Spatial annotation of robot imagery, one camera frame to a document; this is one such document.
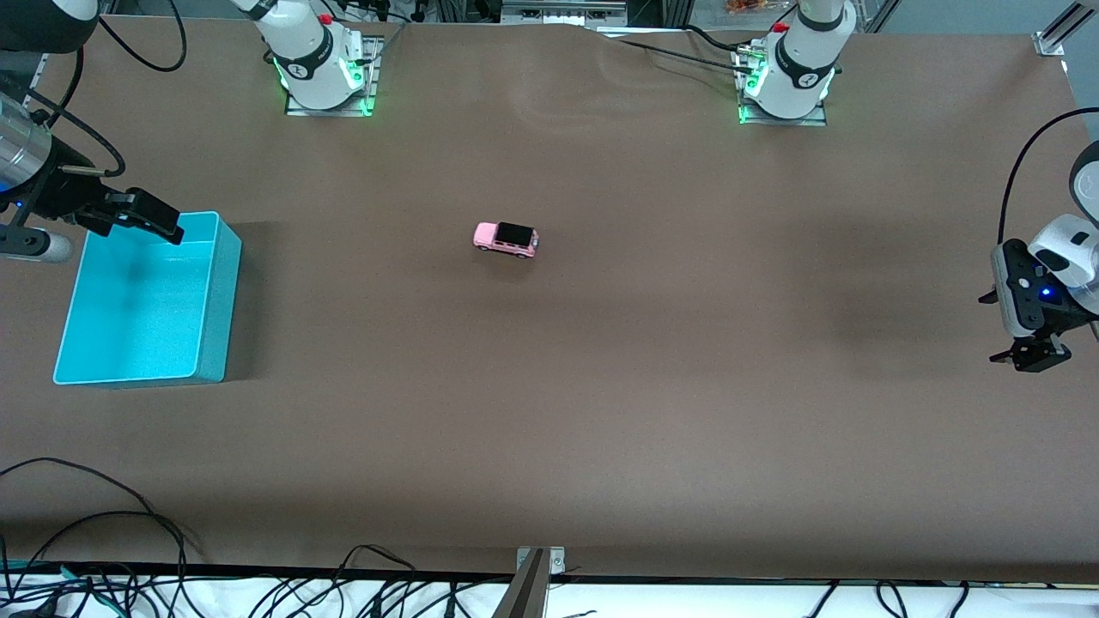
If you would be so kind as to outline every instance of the table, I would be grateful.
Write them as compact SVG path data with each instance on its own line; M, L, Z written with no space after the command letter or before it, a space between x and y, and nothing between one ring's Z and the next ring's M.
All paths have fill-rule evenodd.
M114 21L176 53L169 20ZM54 386L76 262L5 262L2 463L114 474L217 563L378 542L508 571L555 544L585 573L1099 574L1099 351L990 364L1010 341L976 302L1010 164L1073 107L1026 37L855 36L830 126L793 130L739 125L720 69L541 25L410 26L375 117L290 119L254 26L187 26L168 75L97 33L70 109L126 156L116 188L242 238L229 379ZM1034 147L1009 234L1073 210L1085 144L1067 122ZM535 227L539 257L475 251L481 220ZM16 555L120 506L51 467L0 484ZM51 555L174 560L133 521Z

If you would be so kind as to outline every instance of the turquoise plastic container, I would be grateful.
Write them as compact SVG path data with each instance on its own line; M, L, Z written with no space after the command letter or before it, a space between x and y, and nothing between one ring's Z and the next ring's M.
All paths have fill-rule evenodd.
M84 245L54 383L100 388L225 377L241 239L217 212L179 216L173 245L132 228Z

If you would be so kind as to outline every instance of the metal post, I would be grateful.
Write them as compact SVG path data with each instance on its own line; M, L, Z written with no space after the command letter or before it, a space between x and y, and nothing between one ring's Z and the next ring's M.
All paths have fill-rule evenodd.
M550 548L532 548L508 584L492 618L543 618L552 566Z
M1034 48L1041 56L1064 56L1065 48L1061 44L1073 35L1081 25L1095 16L1096 11L1079 2L1065 9L1064 13L1053 20L1042 32L1034 33Z

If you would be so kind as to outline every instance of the pink toy car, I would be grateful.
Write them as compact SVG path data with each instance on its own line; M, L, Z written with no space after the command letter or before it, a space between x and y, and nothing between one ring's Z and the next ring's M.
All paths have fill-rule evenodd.
M534 253L539 250L539 233L534 228L526 225L485 221L478 223L477 230L474 231L474 246L481 251L499 251L526 260L534 257Z

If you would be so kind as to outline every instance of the silver cylinder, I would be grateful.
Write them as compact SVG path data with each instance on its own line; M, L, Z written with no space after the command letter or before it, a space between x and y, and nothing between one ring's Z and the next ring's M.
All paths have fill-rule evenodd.
M0 191L22 185L46 163L53 139L14 99L0 92Z

